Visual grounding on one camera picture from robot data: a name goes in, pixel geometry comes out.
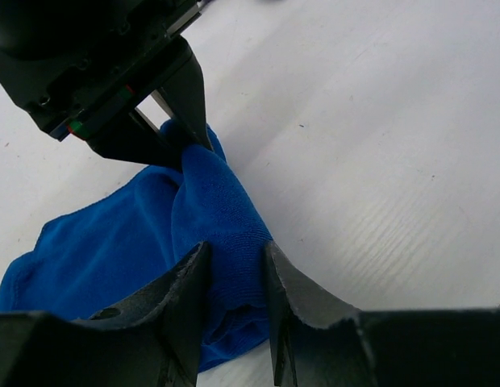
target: table surface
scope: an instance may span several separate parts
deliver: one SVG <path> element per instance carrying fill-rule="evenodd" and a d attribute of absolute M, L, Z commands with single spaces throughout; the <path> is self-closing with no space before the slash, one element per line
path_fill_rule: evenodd
<path fill-rule="evenodd" d="M 500 302 L 500 0 L 215 0 L 185 37 L 229 164 L 303 272 L 363 309 Z M 0 280 L 141 168 L 50 139 L 0 86 Z M 198 385 L 272 385 L 267 344 Z"/>

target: fabric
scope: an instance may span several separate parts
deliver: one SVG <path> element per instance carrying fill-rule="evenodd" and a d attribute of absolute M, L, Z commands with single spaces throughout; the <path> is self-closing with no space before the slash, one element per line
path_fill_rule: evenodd
<path fill-rule="evenodd" d="M 111 196 L 46 224 L 35 249 L 6 271 L 0 311 L 88 318 L 206 240 L 212 284 L 200 371 L 266 340 L 260 256 L 272 237 L 209 132 L 215 152 L 190 145 L 182 153 L 183 173 L 147 167 Z"/>

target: white table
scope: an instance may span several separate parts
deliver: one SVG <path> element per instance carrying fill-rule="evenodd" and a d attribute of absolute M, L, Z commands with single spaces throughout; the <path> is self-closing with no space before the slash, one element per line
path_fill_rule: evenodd
<path fill-rule="evenodd" d="M 500 0 L 216 0 L 185 37 L 230 165 L 303 272 L 364 309 L 500 302 Z M 140 168 L 50 139 L 0 87 L 0 279 Z M 198 385 L 271 380 L 263 345 Z"/>

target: black mechanical part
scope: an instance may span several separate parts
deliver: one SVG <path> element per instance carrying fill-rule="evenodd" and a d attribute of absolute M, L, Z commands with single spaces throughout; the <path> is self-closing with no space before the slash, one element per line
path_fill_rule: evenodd
<path fill-rule="evenodd" d="M 114 134 L 114 125 L 156 90 L 190 141 L 212 149 L 202 70 L 179 36 L 200 15 L 196 0 L 100 3 L 0 0 L 0 82 L 14 103 L 58 140 L 69 132 L 86 140 L 98 135 L 103 140 L 93 141 L 93 149 L 100 155 L 145 164 L 148 157 L 137 156 L 145 146 L 164 145 L 160 161 L 152 163 L 174 166 L 176 154 L 166 145 L 171 140 L 153 136 L 148 145 L 145 131 L 134 142 L 139 148 L 126 155 L 127 144 L 101 149 L 106 133 Z"/>
<path fill-rule="evenodd" d="M 364 312 L 264 261 L 275 385 L 500 386 L 500 309 Z"/>
<path fill-rule="evenodd" d="M 89 320 L 0 314 L 0 387 L 196 385 L 209 277 L 210 248 L 200 243 Z"/>

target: folded cloth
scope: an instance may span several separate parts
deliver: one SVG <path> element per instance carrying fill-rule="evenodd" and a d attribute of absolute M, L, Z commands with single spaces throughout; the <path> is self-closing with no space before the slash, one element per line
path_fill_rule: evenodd
<path fill-rule="evenodd" d="M 161 130 L 173 123 L 168 121 Z M 0 311 L 88 318 L 170 270 L 195 244 L 212 248 L 200 371 L 268 337 L 260 256 L 271 240 L 215 134 L 190 145 L 183 173 L 147 167 L 111 196 L 47 223 L 2 279 Z"/>

